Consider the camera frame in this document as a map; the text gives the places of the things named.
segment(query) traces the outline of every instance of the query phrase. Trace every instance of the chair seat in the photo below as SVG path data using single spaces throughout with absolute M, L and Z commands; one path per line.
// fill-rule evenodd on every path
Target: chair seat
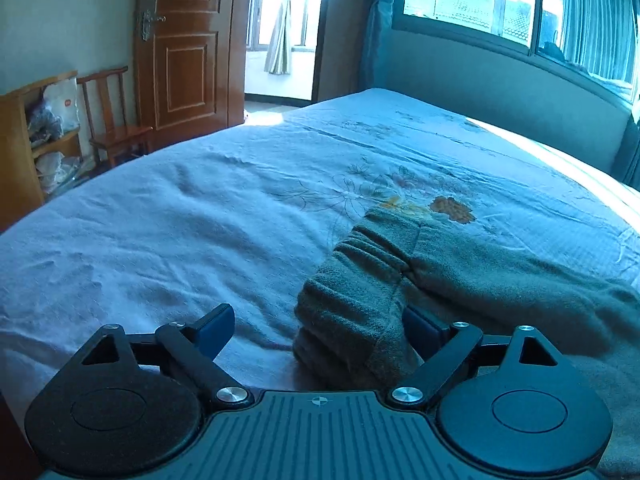
M 151 131 L 151 126 L 116 126 L 113 130 L 96 135 L 89 142 L 92 146 L 108 149 L 118 144 L 127 144 Z

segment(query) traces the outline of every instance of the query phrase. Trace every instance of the blue curtain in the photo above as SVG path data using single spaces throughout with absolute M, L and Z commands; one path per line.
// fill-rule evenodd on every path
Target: blue curtain
M 371 0 L 360 61 L 360 89 L 384 86 L 386 36 L 391 30 L 394 0 Z

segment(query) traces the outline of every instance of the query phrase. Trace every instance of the folded towel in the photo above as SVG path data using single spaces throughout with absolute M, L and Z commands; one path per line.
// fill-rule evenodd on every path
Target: folded towel
M 603 473 L 640 475 L 640 297 L 630 286 L 488 243 L 436 215 L 376 206 L 306 281 L 294 352 L 331 388 L 391 387 L 420 364 L 402 329 L 407 304 L 485 333 L 536 326 L 612 413 Z

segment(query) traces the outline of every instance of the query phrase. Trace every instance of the doorway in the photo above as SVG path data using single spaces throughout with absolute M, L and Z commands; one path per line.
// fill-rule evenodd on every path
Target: doorway
M 311 101 L 321 0 L 250 0 L 244 91 L 277 104 Z

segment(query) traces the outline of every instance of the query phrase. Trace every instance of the wooden shelf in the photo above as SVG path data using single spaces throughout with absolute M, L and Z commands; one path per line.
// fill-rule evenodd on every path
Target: wooden shelf
M 67 132 L 58 140 L 54 140 L 53 142 L 45 142 L 44 144 L 41 144 L 37 148 L 34 148 L 32 151 L 33 158 L 38 158 L 39 156 L 44 155 L 45 153 L 64 152 L 63 150 L 61 150 L 61 148 L 63 146 L 66 146 L 66 144 L 71 139 L 73 139 L 74 137 L 77 137 L 79 131 L 80 131 L 80 128 L 76 128 L 75 130 L 71 130 L 70 132 Z
M 47 77 L 46 79 L 41 79 L 40 81 L 36 81 L 35 83 L 31 83 L 29 85 L 23 86 L 22 88 L 18 88 L 9 92 L 8 94 L 0 96 L 0 100 L 2 99 L 11 99 L 16 97 L 17 95 L 24 95 L 33 90 L 41 90 L 42 88 L 49 86 L 53 83 L 57 83 L 59 81 L 64 81 L 65 79 L 71 79 L 72 77 L 76 77 L 78 75 L 77 70 L 71 70 L 70 72 L 65 72 L 63 74 L 55 75 L 52 77 Z

